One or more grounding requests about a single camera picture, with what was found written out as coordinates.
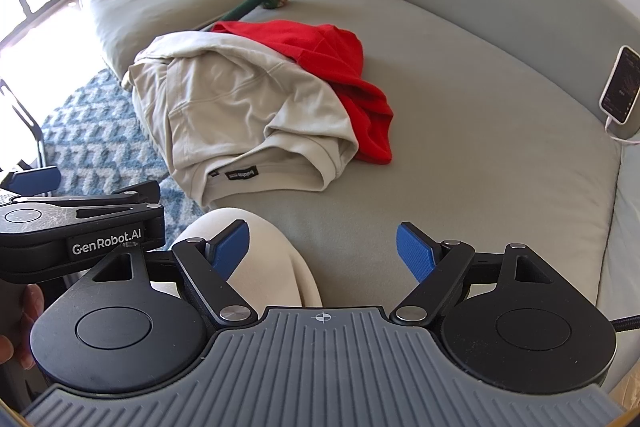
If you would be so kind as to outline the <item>person's left hand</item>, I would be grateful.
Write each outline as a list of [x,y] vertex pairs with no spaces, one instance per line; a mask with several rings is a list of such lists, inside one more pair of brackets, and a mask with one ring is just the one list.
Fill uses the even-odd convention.
[[35,321],[41,317],[44,311],[44,296],[37,284],[29,284],[22,295],[22,314],[18,322],[20,328],[20,341],[14,343],[5,335],[0,336],[0,364],[15,359],[20,362],[22,369],[30,371],[35,366],[32,351],[29,348],[29,337]]

